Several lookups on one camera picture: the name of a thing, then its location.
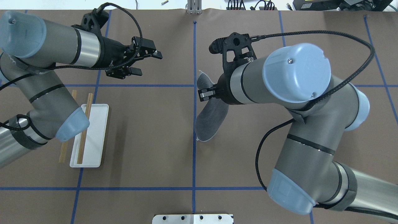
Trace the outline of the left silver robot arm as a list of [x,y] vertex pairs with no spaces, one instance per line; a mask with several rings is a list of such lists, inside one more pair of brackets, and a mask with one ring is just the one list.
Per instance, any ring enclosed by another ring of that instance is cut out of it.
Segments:
[[154,42],[141,36],[132,37],[130,45],[104,37],[101,28],[108,19],[103,7],[72,26],[17,11],[1,16],[1,89],[16,85],[33,107],[1,124],[1,167],[53,138],[65,142],[89,127],[85,112],[55,73],[61,68],[57,63],[124,79],[142,75],[132,67],[136,61],[163,58]]

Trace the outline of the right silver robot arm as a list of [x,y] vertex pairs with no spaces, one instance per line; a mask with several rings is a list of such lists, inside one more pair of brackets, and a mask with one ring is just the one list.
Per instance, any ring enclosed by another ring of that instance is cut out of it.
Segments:
[[397,223],[397,185],[334,161],[345,131],[358,128],[369,114],[369,101],[348,83],[310,107],[342,83],[331,73],[328,58],[314,44],[282,47],[269,56],[232,68],[215,84],[197,79],[201,101],[197,140],[215,136],[229,105],[276,103],[292,116],[291,127],[272,170],[267,193],[281,207],[300,215],[315,206],[336,211],[370,212]]

